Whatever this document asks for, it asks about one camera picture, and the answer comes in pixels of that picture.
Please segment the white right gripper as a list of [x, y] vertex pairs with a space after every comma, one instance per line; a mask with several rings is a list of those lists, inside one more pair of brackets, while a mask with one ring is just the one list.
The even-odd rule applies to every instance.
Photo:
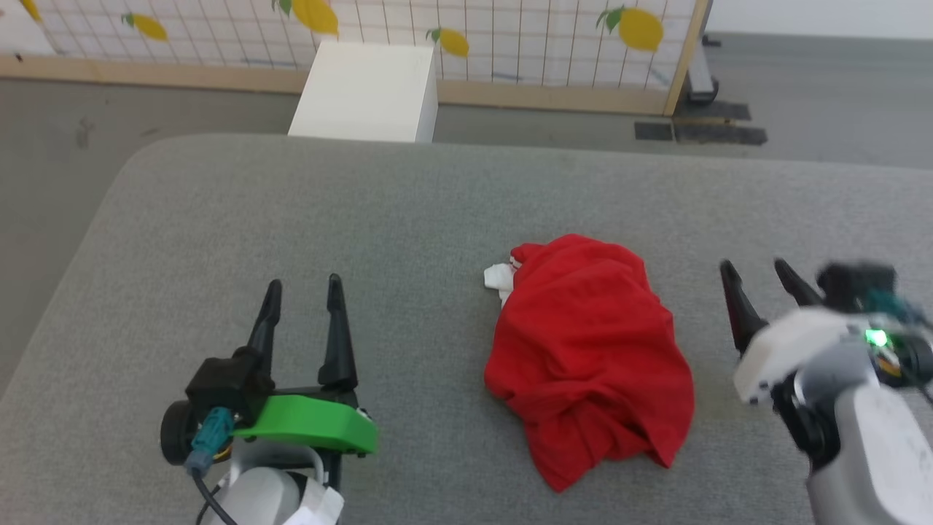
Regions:
[[742, 356], [733, 375], [739, 400], [762, 402], [786, 380], [805, 406], [833, 401], [857, 386], [874, 386], [869, 317], [810, 307], [822, 306], [823, 297], [785, 259], [774, 259], [773, 267], [784, 291], [803, 308], [768, 325], [744, 292], [733, 263], [719, 265], [734, 346]]

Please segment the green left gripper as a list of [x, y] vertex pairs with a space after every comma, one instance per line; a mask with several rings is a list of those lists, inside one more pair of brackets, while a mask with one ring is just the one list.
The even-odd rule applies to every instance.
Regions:
[[[247, 346], [259, 355], [260, 369], [271, 369], [282, 295], [282, 282], [271, 280], [248, 338]], [[340, 454], [370, 455], [378, 451], [379, 429], [369, 413], [360, 408], [356, 392], [359, 375], [343, 280], [337, 273], [329, 276], [327, 311], [329, 335], [324, 363], [318, 369], [319, 386], [271, 392], [254, 424], [237, 424], [231, 433], [234, 438], [310, 446]]]

